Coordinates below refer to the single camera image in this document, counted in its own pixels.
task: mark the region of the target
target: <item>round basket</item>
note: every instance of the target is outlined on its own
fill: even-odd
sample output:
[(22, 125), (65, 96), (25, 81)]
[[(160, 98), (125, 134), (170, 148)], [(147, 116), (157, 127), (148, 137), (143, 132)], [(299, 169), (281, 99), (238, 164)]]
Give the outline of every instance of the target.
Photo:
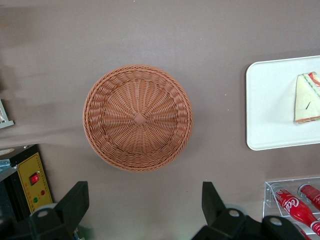
[(85, 135), (110, 165), (148, 172), (186, 147), (193, 114), (182, 86), (153, 66), (127, 65), (98, 80), (83, 110)]

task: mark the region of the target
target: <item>clear acrylic rack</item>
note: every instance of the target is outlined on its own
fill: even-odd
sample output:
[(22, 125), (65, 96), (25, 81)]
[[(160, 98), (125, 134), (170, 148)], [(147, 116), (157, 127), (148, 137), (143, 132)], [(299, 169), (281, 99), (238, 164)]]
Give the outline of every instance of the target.
[(320, 177), (311, 177), (311, 178), (298, 178), (298, 179), (290, 179), (290, 180), (275, 180), (275, 181), (266, 181), (264, 187), (264, 203), (263, 203), (263, 217), (265, 216), (281, 216), (283, 218), (288, 219), (294, 224), (297, 224), (311, 239), (319, 239), (308, 226), (304, 225), (293, 219), (286, 210), (284, 210), (277, 201), (275, 201), (272, 197), (272, 191), (270, 186), (272, 184), (279, 183), (285, 189), (287, 189), (291, 194), (295, 195), (298, 199), (304, 202), (312, 211), (313, 215), (319, 219), (320, 211), (316, 209), (310, 202), (305, 201), (298, 195), (298, 188), (302, 184), (310, 184), (316, 189), (320, 190)]

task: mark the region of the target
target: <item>red switch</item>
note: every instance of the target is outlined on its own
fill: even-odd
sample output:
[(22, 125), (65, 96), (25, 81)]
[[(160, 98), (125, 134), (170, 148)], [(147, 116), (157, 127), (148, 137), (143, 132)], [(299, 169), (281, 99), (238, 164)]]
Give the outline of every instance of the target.
[(36, 182), (39, 181), (39, 176), (37, 173), (34, 173), (31, 177), (30, 177), (30, 183), (31, 186), (34, 185)]

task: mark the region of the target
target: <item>sandwich slice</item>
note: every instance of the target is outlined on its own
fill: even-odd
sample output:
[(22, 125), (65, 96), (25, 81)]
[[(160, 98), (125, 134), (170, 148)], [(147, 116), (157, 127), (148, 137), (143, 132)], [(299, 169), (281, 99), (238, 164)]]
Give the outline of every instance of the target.
[(296, 80), (295, 116), (299, 124), (320, 119), (320, 78), (316, 72), (300, 74)]

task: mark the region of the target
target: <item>red bottle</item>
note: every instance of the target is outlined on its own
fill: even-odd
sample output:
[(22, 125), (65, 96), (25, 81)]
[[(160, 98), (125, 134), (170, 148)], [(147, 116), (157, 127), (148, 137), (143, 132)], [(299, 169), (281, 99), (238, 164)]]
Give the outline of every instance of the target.
[(305, 231), (303, 231), (301, 229), (301, 227), (299, 227), (297, 224), (293, 224), (298, 230), (299, 232), (304, 236), (305, 240), (312, 240), (310, 237), (308, 237), (308, 235), (305, 233)]
[(320, 191), (318, 189), (310, 184), (303, 184), (299, 187), (298, 194), (320, 210)]
[(312, 211), (305, 203), (300, 201), (296, 196), (292, 195), (279, 183), (272, 184), (271, 189), (273, 197), (291, 217), (300, 223), (307, 225), (318, 236), (320, 236), (320, 222), (312, 214)]

